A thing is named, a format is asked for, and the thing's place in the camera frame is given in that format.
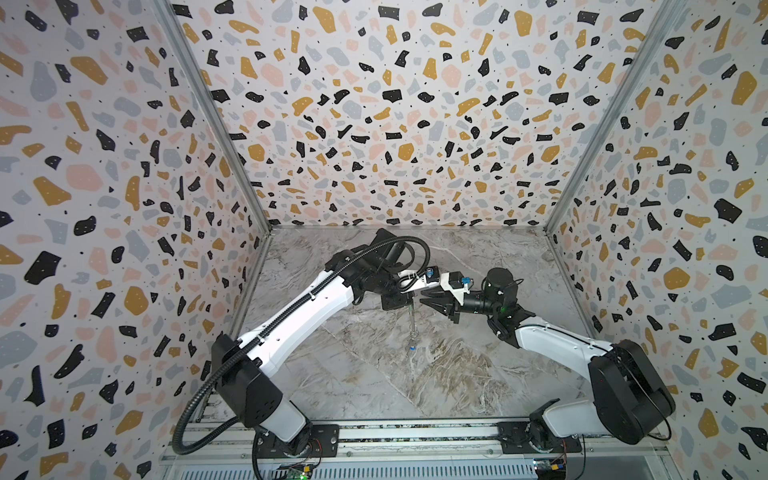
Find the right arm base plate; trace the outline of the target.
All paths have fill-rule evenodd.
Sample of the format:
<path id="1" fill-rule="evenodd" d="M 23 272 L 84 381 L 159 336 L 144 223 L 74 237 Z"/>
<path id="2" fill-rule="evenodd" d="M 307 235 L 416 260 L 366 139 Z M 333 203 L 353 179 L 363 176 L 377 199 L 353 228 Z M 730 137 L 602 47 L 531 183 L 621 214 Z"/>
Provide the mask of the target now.
<path id="1" fill-rule="evenodd" d="M 582 453 L 579 437 L 556 437 L 541 421 L 503 421 L 497 424 L 503 454 Z"/>

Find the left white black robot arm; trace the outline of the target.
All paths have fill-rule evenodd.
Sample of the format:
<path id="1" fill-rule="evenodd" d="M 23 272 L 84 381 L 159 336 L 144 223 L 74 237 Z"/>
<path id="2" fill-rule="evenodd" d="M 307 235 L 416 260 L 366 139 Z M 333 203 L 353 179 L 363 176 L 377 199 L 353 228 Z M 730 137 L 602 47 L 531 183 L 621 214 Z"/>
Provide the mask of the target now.
<path id="1" fill-rule="evenodd" d="M 283 363 L 326 320 L 361 301 L 366 293 L 394 306 L 410 300 L 430 260 L 427 244 L 413 236 L 377 231 L 374 239 L 341 250 L 286 307 L 234 340 L 212 347 L 212 365 L 222 375 L 214 390 L 247 428 L 261 428 L 297 449 L 308 441 L 310 420 L 272 381 Z"/>

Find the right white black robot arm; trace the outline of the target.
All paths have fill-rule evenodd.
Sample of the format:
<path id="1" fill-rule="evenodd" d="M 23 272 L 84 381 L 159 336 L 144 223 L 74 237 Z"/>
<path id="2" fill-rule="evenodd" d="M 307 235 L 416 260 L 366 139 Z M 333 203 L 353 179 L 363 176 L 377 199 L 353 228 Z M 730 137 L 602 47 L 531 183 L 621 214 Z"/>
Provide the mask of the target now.
<path id="1" fill-rule="evenodd" d="M 547 322 L 521 306 L 520 283 L 505 268 L 492 268 L 474 283 L 460 272 L 430 267 L 406 290 L 421 292 L 422 304 L 452 322 L 464 313 L 483 315 L 499 340 L 588 381 L 590 395 L 570 402 L 554 399 L 530 414 L 526 436 L 534 449 L 550 451 L 571 436 L 609 435 L 636 445 L 668 425 L 674 399 L 639 344 L 597 340 Z"/>

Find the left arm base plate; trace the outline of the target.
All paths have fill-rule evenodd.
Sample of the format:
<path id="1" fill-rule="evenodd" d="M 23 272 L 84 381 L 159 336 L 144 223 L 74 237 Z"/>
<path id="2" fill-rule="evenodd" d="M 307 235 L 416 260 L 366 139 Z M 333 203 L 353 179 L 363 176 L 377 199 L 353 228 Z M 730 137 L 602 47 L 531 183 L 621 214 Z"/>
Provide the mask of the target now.
<path id="1" fill-rule="evenodd" d="M 338 453 L 338 424 L 309 424 L 290 442 L 274 434 L 262 434 L 257 441 L 258 458 L 298 461 L 306 458 L 332 458 Z"/>

